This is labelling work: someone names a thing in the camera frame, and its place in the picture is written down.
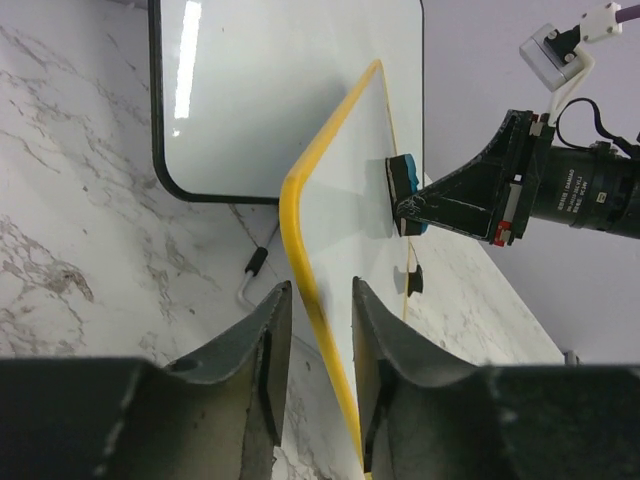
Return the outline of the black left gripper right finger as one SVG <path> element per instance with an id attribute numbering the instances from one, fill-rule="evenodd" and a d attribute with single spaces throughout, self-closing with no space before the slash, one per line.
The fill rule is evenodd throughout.
<path id="1" fill-rule="evenodd" d="M 635 365 L 473 365 L 352 283 L 364 471 L 375 479 L 635 479 Z"/>

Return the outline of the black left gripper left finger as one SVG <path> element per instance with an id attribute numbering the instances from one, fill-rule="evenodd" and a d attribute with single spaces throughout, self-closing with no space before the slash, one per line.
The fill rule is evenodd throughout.
<path id="1" fill-rule="evenodd" d="M 292 287 L 158 366 L 141 357 L 1 363 L 5 479 L 267 479 L 280 445 Z"/>

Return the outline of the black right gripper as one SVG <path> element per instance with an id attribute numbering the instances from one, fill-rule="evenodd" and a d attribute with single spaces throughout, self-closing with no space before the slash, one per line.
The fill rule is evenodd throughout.
<path id="1" fill-rule="evenodd" d="M 496 246 L 520 239 L 532 214 L 553 140 L 546 114 L 510 109 L 479 154 L 483 169 L 459 169 L 392 203 L 397 222 L 482 235 Z"/>

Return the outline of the blue bone-shaped eraser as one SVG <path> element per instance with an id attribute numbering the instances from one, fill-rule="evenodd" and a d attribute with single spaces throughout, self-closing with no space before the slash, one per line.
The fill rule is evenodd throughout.
<path id="1" fill-rule="evenodd" d="M 419 180 L 413 156 L 411 154 L 402 154 L 387 158 L 385 160 L 385 172 L 393 221 L 398 234 L 401 237 L 424 234 L 427 230 L 425 223 L 401 218 L 396 213 L 398 202 L 418 191 Z"/>

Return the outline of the yellow-framed small whiteboard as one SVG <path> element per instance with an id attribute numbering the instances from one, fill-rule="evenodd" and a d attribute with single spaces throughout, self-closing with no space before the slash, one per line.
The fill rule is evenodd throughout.
<path id="1" fill-rule="evenodd" d="M 362 454 L 352 280 L 400 319 L 411 247 L 397 233 L 385 173 L 397 153 L 383 64 L 373 61 L 286 175 L 281 238 L 355 454 Z"/>

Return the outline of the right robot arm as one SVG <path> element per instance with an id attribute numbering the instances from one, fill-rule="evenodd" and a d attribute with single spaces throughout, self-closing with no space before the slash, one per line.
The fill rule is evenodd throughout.
<path id="1" fill-rule="evenodd" d="M 636 239 L 639 147 L 594 123 L 602 141 L 554 145 L 546 115 L 510 110 L 487 146 L 469 162 L 420 188 L 409 154 L 385 161 L 398 233 L 436 226 L 498 247 L 523 237 L 537 218 Z"/>

